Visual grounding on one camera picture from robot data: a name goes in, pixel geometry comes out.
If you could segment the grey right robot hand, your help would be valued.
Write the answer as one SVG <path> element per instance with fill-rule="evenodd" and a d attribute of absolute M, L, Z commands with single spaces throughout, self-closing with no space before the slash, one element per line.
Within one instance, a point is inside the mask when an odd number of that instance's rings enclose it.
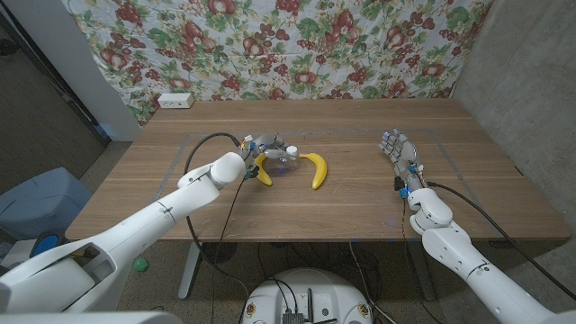
<path fill-rule="evenodd" d="M 400 182 L 403 182 L 403 187 L 411 193 L 428 186 L 416 147 L 405 134 L 397 129 L 393 133 L 385 132 L 379 148 L 390 159 L 395 175 L 399 178 L 395 181 L 396 188 L 400 189 Z"/>

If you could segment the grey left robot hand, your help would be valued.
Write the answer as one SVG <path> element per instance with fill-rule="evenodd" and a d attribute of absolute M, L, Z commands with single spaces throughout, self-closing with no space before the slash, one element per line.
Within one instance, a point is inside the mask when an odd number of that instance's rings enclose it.
<path fill-rule="evenodd" d="M 244 159 L 246 170 L 252 171 L 256 167 L 255 160 L 263 154 L 265 158 L 286 158 L 289 145 L 277 133 L 265 133 L 253 139 L 246 136 L 240 143 L 239 154 Z"/>

